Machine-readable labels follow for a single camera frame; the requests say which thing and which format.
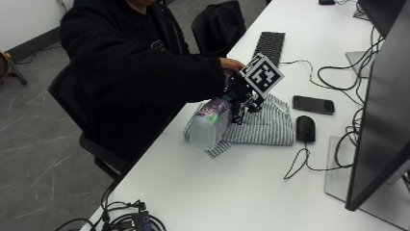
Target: white desk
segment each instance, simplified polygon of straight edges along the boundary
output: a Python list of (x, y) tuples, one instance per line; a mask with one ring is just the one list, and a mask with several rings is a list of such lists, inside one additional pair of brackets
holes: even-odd
[[(229, 57), (246, 64), (259, 32), (271, 31), (286, 33), (281, 62), (307, 60), (314, 66), (314, 77), (325, 65), (349, 65), (345, 52), (370, 46), (371, 24), (353, 18), (354, 11), (355, 3), (323, 7), (318, 1), (275, 0)], [(290, 110), (293, 122), (301, 115), (317, 122), (317, 142), (309, 145), (310, 165), (323, 168), (329, 137), (343, 135), (359, 106), (341, 92), (309, 82), (306, 63), (279, 65), (279, 69), (285, 79), (271, 91), (279, 99), (290, 104), (291, 96), (301, 94), (334, 101), (335, 115)], [(338, 86), (349, 86), (355, 74), (353, 70), (337, 70), (326, 71), (325, 76)], [(184, 138), (194, 108), (194, 104), (184, 107), (117, 186), (110, 201), (145, 201), (150, 214), (161, 219), (169, 231), (398, 230), (362, 211), (349, 212), (343, 202), (325, 194), (325, 172), (305, 167), (289, 181), (282, 179), (302, 143), (233, 144), (212, 159)], [(97, 220), (100, 212), (90, 220)]]

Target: person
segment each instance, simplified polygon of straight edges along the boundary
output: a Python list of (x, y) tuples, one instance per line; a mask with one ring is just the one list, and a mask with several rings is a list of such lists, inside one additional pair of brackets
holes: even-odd
[(224, 93), (224, 70), (243, 65), (188, 51), (169, 9), (154, 0), (81, 0), (60, 22), (96, 137), (134, 163), (188, 102)]

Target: striped cloth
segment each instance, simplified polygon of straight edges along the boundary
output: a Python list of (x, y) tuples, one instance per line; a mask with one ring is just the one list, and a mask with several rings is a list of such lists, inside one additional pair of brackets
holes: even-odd
[[(230, 124), (222, 140), (213, 150), (205, 150), (212, 158), (220, 156), (234, 142), (270, 145), (291, 145), (294, 130), (290, 120), (289, 105), (271, 94), (267, 94), (258, 113), (245, 113), (242, 124)], [(188, 123), (184, 134), (189, 136)]]

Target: hand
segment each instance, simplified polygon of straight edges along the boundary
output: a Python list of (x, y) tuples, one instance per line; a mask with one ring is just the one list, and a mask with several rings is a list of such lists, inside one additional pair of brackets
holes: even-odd
[(243, 64), (237, 60), (230, 60), (228, 58), (220, 58), (221, 66), (224, 69), (232, 69), (234, 71), (239, 71), (243, 68)]

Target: gray floor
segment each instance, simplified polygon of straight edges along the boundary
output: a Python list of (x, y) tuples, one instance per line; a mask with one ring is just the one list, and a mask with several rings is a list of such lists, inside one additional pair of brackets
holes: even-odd
[[(209, 4), (218, 2), (174, 0), (169, 5), (192, 53), (197, 47), (190, 22)], [(239, 3), (250, 26), (265, 0)], [(80, 129), (48, 93), (52, 78), (68, 62), (54, 44), (29, 64), (17, 66), (28, 85), (9, 78), (0, 86), (0, 230), (54, 230), (72, 218), (89, 218), (112, 182), (80, 148)]]

